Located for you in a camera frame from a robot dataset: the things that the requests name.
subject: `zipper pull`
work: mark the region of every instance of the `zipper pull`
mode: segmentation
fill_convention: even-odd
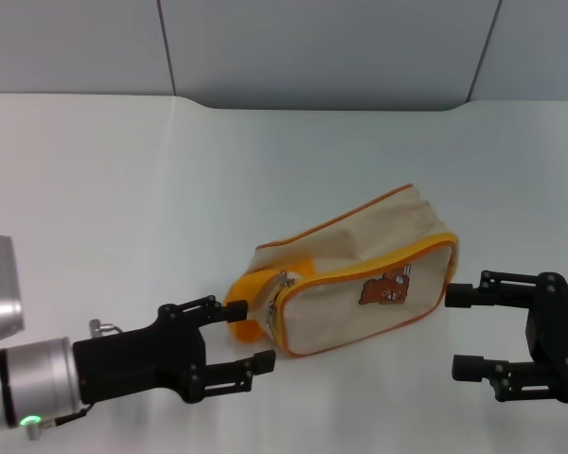
[[[294,278],[288,277],[288,273],[282,270],[277,274],[277,284],[281,288],[292,287],[294,285]]]
[[[275,276],[275,279],[277,285],[282,289],[292,287],[294,285],[294,278],[288,277],[288,273],[285,270],[280,271]],[[272,332],[272,336],[274,337],[274,339],[275,339],[275,332],[274,332],[275,321],[277,320],[277,312],[276,312],[277,308],[275,307],[275,298],[277,298],[278,294],[279,292],[276,293],[274,295],[274,298],[269,302],[269,311],[267,313],[267,320],[265,321],[270,331]]]

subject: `beige canvas pouch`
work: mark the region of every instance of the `beige canvas pouch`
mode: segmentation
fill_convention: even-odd
[[[246,300],[241,341],[270,336],[306,356],[415,322],[453,277],[458,238],[411,185],[287,239],[258,246],[225,303]]]

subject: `white table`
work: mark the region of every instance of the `white table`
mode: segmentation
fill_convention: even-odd
[[[481,270],[568,279],[568,102],[445,113],[216,111],[182,98],[0,95],[0,234],[14,237],[27,330],[12,346],[123,329],[222,298],[253,248],[412,182]],[[278,357],[251,393],[187,406],[166,390],[97,404],[0,453],[568,452],[568,405],[500,404],[456,383],[453,354],[528,360],[525,311],[439,308],[311,358]],[[249,355],[224,325],[210,362]]]

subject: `green led light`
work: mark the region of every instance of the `green led light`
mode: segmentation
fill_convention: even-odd
[[[21,422],[19,423],[19,426],[27,426],[28,424],[39,424],[42,421],[42,418],[40,416],[36,416],[35,414],[32,414],[30,416],[28,416],[27,418],[23,418],[21,420]]]

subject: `yellow zipper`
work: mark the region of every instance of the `yellow zipper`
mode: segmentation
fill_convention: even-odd
[[[361,264],[354,265],[346,269],[331,271],[325,274],[319,274],[317,276],[302,277],[296,279],[292,286],[283,288],[275,298],[275,323],[272,327],[275,341],[285,350],[290,352],[287,345],[286,328],[283,326],[283,312],[285,304],[288,303],[290,298],[299,291],[315,285],[322,285],[336,281],[353,280],[362,277],[363,275],[385,272],[392,267],[395,268],[399,265],[400,262],[415,260],[427,253],[434,251],[435,249],[439,249],[439,247],[441,246],[450,244],[454,248],[456,243],[458,243],[458,236],[452,233],[428,236],[417,241],[416,243],[413,243],[391,253],[387,253],[380,257],[373,258],[372,260],[367,260]],[[445,276],[446,282],[450,281],[450,279],[452,278],[455,267],[456,257],[455,250],[453,250],[450,266]]]

